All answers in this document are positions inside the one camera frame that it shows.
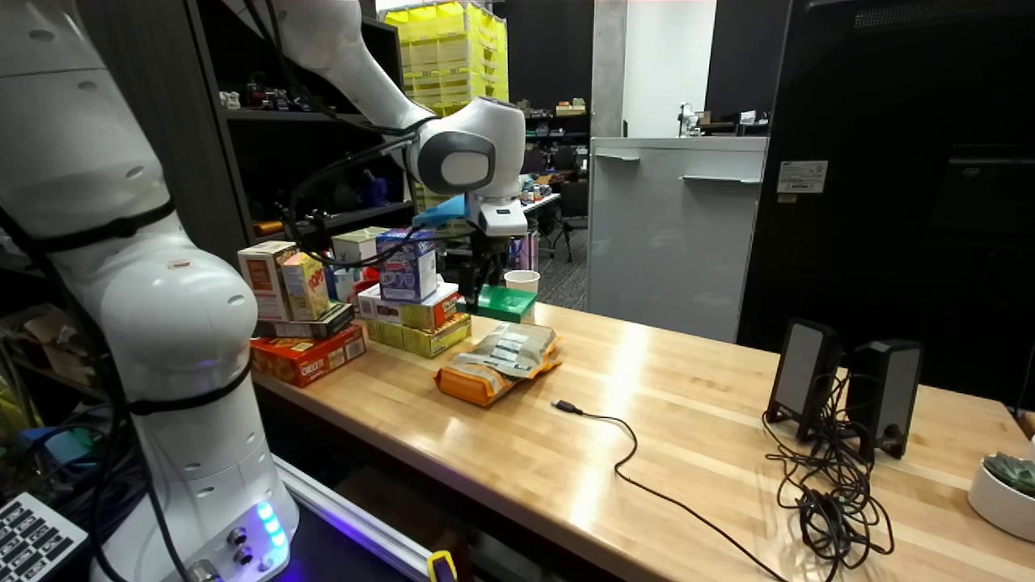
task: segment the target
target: power cord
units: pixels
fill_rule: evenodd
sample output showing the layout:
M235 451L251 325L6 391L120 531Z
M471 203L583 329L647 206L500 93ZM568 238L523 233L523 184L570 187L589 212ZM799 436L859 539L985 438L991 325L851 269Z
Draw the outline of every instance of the power cord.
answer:
M848 377L836 377L831 397L816 424L810 451L793 449L777 436L761 418L777 451L767 460L783 462L783 478L777 486L777 505L797 511L803 544L825 561L831 561L828 579L838 570L859 570L869 553L890 557L896 550L896 531L886 506L869 491L875 444L863 427L844 419L841 397Z
M564 412L572 412L572 418L589 418L589 419L604 419L604 424L625 427L625 433L634 438L634 447L616 462L616 475L619 475L620 482L629 482L629 486L634 486L634 488L640 488L640 491L647 491L647 495L655 495L655 497L659 497L659 502L667 502L667 505L682 506L688 517L697 517L698 523L707 523L709 531L715 531L722 539L727 539L739 553L744 553L744 557L748 557L754 565L761 565L767 574L775 574L777 582L787 582L777 570L769 570L761 557L754 557L741 539L734 539L727 531L722 531L715 520L709 520L707 514L698 514L698 511L688 506L685 502L679 502L679 497L673 497L673 495L662 495L662 491L656 491L656 488L652 488L652 486L625 475L625 465L640 451L637 430L634 430L629 419L609 418L609 412L589 412L589 410L583 410L583 408L575 408L575 403L570 403L570 400L555 400L555 408L564 410Z

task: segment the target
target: laboratory room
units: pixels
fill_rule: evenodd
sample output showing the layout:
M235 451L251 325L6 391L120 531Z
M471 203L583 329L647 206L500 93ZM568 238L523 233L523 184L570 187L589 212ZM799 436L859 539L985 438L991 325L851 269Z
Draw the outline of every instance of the laboratory room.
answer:
M1031 0L0 0L0 582L1035 579Z

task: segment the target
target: gray floor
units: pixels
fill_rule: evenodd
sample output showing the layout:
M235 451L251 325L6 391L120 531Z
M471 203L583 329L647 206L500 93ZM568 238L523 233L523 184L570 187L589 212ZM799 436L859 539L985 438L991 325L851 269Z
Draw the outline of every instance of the gray floor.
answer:
M585 269L585 229L572 233L572 260L568 256L568 245L558 241L558 252L551 259L548 241L540 252L540 301L559 302L572 309L589 309L589 269Z

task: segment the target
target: wooden workbench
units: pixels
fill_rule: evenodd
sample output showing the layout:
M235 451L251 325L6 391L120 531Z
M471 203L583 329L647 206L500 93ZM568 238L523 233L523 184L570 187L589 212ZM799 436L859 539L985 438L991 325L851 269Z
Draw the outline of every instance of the wooden workbench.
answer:
M777 354L580 309L538 308L568 361L492 410L433 389L437 361L372 347L342 372L287 389L257 384L315 410L528 531L620 579L767 579L688 514L619 482L629 436L551 408L568 397L640 433L634 478L662 488L789 579L825 579L775 502L780 465L761 427ZM899 550L844 579L1035 579L1035 546L969 505L985 451L1027 451L1002 403L923 389L905 460L881 460L875 491Z

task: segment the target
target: keyboard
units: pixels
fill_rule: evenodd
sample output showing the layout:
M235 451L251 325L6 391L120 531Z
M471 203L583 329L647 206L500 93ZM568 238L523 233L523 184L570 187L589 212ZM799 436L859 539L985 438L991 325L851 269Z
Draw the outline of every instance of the keyboard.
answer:
M0 506L0 582L40 582L85 544L78 523L22 491Z

